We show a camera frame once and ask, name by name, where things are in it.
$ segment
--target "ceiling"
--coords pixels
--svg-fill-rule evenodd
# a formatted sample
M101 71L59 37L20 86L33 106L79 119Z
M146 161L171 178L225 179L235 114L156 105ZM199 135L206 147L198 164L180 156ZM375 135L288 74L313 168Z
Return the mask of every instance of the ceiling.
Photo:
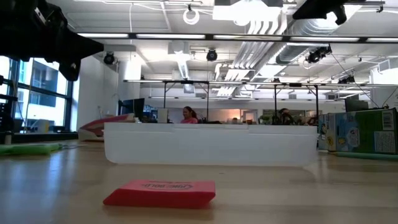
M74 0L48 0L62 8L73 31L75 32L173 32L173 33L217 33L243 34L248 27L235 25L232 21L214 21L211 15L200 13L200 20L195 25L188 25L182 19L184 11L166 11L164 14L159 5L148 5L158 9L147 9L132 5L131 27L129 19L129 4L104 4L102 2L76 2ZM214 1L202 1L200 9L211 10ZM398 1L385 0L385 11L397 11ZM165 5L166 9L185 9L185 6ZM375 10L376 7L363 7ZM333 35L398 35L398 23L391 22L398 19L398 14L382 12L357 12L348 22L338 28ZM168 60L167 51L169 41L165 40L102 40L107 45L135 45L146 63L142 68L144 75L155 77L157 73L171 73L177 70L176 62ZM195 52L195 59L189 60L190 70L214 71L218 62L207 62L206 51L215 48L218 60L233 60L239 52L242 42L207 42L189 41L190 51ZM325 81L337 75L344 69L355 68L357 82L365 82L369 78L369 68L374 63L358 62L360 55L365 61L380 62L388 56L398 55L398 45L389 44L333 44L333 54L321 63L308 68L303 58L295 62L296 66L288 66L281 77L282 81L298 82L311 80ZM128 60L130 52L115 52L120 60Z

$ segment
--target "security camera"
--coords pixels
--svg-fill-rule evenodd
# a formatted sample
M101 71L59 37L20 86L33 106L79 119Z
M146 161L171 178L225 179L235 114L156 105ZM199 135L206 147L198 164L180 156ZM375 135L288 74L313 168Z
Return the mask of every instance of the security camera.
M215 49L210 49L206 56L207 61L214 62L217 60L217 53Z
M107 52L104 57L104 63L107 65L114 65L117 63L117 58L114 57L114 52Z

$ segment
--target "pink shirt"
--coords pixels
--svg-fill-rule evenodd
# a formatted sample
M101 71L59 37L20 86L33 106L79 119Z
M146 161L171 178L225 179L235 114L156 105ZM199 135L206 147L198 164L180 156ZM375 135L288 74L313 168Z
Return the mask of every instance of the pink shirt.
M197 124L198 120L196 118L188 118L188 119L183 119L181 121L182 124Z

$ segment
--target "cardboard box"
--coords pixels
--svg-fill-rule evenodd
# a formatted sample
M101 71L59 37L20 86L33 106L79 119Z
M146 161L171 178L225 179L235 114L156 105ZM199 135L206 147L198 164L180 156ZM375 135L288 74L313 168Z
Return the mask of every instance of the cardboard box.
M398 154L397 111L369 110L319 117L319 149Z

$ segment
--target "woman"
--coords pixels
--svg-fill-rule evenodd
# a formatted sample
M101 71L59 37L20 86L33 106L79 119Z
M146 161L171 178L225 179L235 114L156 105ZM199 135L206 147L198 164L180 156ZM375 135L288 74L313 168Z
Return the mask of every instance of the woman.
M197 124L198 118L196 112L189 106L184 107L182 110L184 119L181 121L182 124Z

